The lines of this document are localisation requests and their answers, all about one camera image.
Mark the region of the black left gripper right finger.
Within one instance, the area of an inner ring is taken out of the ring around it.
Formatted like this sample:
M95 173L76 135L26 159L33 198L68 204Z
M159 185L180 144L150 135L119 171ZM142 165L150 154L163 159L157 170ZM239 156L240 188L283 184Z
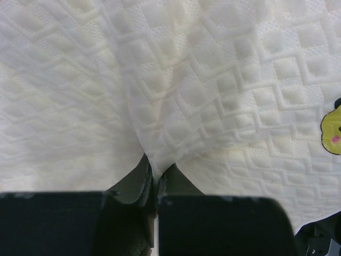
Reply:
M173 164L158 191L159 255L298 255L274 199L205 195Z

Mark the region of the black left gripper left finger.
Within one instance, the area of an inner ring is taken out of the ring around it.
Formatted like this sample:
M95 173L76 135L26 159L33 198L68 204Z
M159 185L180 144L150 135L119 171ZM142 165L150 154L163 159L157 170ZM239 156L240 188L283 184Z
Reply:
M151 167L146 156L105 191L1 193L1 255L150 255Z

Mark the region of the cream pillow with yellow edge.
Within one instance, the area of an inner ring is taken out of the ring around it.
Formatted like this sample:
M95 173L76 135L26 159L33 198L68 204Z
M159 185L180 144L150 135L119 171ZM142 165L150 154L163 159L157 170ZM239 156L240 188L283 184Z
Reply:
M1 191L100 190L147 155L203 192L340 211L340 1L1 1Z

